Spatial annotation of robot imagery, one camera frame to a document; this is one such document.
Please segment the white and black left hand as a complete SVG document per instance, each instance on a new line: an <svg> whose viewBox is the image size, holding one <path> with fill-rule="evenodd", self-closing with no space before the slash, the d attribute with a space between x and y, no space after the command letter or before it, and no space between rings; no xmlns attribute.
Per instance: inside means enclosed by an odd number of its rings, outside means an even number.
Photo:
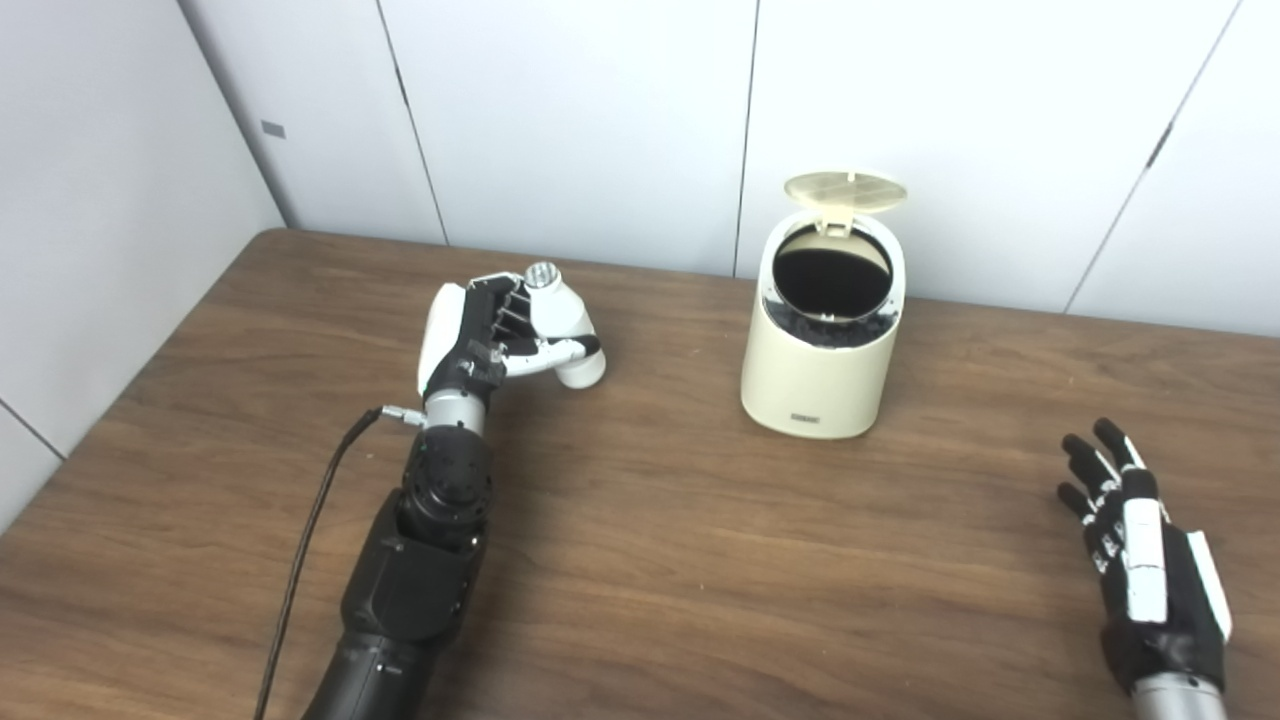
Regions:
<svg viewBox="0 0 1280 720"><path fill-rule="evenodd" d="M517 377L553 372L571 389L600 382L607 359L584 300L550 261L447 283L424 328L417 389L422 400L456 392L488 401Z"/></svg>

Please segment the white and black right hand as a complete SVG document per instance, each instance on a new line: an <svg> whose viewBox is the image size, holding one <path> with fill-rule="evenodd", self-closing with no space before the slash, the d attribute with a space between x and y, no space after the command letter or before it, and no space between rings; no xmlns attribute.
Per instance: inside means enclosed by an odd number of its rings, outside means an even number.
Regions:
<svg viewBox="0 0 1280 720"><path fill-rule="evenodd" d="M1059 484L1057 497L1080 523L1100 574L1107 669L1126 693L1165 674L1224 692L1233 618L1204 533L1172 523L1128 433L1107 418L1093 433L1100 447L1062 438L1075 479Z"/></svg>

